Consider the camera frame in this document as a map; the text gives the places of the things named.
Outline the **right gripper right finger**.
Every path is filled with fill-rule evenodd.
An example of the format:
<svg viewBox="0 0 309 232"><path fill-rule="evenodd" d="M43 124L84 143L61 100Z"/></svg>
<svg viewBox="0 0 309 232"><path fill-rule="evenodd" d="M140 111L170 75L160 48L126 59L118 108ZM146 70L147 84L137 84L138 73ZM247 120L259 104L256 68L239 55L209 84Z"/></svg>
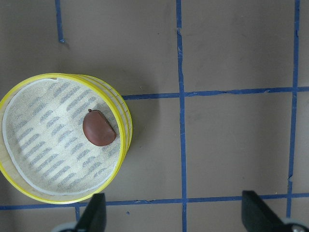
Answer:
<svg viewBox="0 0 309 232"><path fill-rule="evenodd" d="M248 232L284 232L283 221L252 190L242 192L242 224Z"/></svg>

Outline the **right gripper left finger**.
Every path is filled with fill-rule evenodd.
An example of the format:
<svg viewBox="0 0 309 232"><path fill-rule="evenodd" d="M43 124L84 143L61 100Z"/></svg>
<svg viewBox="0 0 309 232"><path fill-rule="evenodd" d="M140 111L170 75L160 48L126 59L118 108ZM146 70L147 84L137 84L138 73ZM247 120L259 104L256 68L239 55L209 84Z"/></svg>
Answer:
<svg viewBox="0 0 309 232"><path fill-rule="evenodd" d="M82 217L77 222L75 232L104 232L106 229L106 198L104 193L94 194Z"/></svg>

